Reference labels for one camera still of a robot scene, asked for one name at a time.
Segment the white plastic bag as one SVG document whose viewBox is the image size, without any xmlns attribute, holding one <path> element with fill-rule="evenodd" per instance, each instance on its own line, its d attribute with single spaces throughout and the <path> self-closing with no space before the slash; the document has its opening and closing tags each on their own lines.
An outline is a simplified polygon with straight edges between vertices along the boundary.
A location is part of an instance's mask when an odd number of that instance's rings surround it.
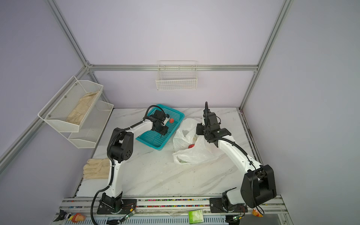
<svg viewBox="0 0 360 225">
<path fill-rule="evenodd" d="M 196 134 L 199 119 L 184 119 L 176 130 L 172 139 L 174 153 L 172 154 L 175 164 L 199 165 L 219 159 L 224 152 L 212 143 L 208 143 L 204 136 Z"/>
</svg>

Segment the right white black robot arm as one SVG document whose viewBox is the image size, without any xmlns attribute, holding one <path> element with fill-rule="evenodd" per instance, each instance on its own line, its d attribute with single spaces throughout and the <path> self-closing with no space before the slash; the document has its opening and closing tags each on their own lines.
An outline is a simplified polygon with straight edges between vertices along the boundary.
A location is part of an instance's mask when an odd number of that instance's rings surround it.
<svg viewBox="0 0 360 225">
<path fill-rule="evenodd" d="M 222 150 L 242 172 L 241 186 L 231 188 L 222 194 L 222 206 L 225 211 L 234 211 L 239 204 L 256 208 L 277 196 L 275 173 L 272 167 L 263 165 L 249 156 L 236 143 L 231 132 L 221 127 L 221 119 L 210 111 L 207 102 L 202 122 L 196 127 L 196 134 L 203 136 L 208 143 Z"/>
</svg>

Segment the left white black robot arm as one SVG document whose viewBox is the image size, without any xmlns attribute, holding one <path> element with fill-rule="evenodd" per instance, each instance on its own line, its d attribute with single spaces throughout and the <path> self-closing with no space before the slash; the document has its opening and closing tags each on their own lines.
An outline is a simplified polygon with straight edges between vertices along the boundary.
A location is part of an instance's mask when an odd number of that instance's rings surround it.
<svg viewBox="0 0 360 225">
<path fill-rule="evenodd" d="M 169 130 L 167 123 L 174 122 L 174 119 L 162 108 L 155 105 L 151 107 L 157 108 L 154 114 L 148 115 L 146 112 L 138 123 L 127 128 L 114 129 L 109 141 L 107 147 L 107 157 L 110 160 L 108 185 L 97 194 L 103 193 L 100 203 L 109 207 L 114 213 L 122 208 L 121 166 L 122 162 L 130 159 L 133 154 L 134 140 L 148 131 L 166 135 Z"/>
</svg>

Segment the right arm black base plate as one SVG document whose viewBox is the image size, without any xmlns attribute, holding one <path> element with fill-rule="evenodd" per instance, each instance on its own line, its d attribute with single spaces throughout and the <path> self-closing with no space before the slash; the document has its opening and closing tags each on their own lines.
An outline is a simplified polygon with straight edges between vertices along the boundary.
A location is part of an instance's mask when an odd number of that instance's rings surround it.
<svg viewBox="0 0 360 225">
<path fill-rule="evenodd" d="M 247 213 L 248 208 L 246 204 L 238 203 L 231 204 L 228 200 L 223 198 L 210 198 L 211 213 Z"/>
</svg>

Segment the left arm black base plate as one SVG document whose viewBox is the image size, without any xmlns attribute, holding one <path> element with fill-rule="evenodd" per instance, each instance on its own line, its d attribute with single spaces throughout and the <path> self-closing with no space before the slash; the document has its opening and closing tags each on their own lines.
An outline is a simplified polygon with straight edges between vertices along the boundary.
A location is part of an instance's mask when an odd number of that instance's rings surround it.
<svg viewBox="0 0 360 225">
<path fill-rule="evenodd" d="M 98 215 L 126 215 L 131 210 L 135 211 L 137 206 L 136 199 L 121 199 L 118 203 L 113 205 L 109 204 L 109 201 L 100 200 L 97 208 Z"/>
</svg>

